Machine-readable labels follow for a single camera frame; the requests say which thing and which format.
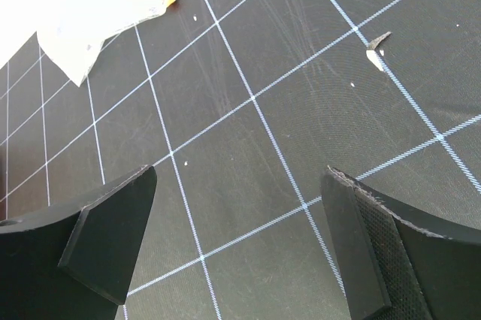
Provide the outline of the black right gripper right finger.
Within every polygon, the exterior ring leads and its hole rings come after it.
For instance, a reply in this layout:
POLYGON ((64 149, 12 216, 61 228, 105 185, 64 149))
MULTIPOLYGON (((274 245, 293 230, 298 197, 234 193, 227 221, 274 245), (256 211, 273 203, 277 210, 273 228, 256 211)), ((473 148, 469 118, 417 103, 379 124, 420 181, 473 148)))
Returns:
POLYGON ((480 231, 327 168, 322 204, 353 319, 478 319, 480 231))

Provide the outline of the clear orange-zip bag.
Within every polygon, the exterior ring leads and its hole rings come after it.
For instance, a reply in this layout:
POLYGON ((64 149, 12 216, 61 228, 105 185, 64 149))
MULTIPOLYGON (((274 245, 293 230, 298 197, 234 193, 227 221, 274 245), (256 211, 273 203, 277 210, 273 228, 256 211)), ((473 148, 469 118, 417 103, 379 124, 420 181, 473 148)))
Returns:
POLYGON ((41 0, 38 43, 66 77, 80 86, 104 42, 163 15, 176 0, 41 0))

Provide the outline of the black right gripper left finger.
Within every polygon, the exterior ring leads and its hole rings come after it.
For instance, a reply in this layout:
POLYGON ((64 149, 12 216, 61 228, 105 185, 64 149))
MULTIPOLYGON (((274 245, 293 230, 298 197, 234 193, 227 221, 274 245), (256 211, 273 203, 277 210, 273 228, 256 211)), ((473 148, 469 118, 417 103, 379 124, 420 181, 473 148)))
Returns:
POLYGON ((126 302, 156 192, 138 169, 1 222, 3 319, 113 319, 126 302))

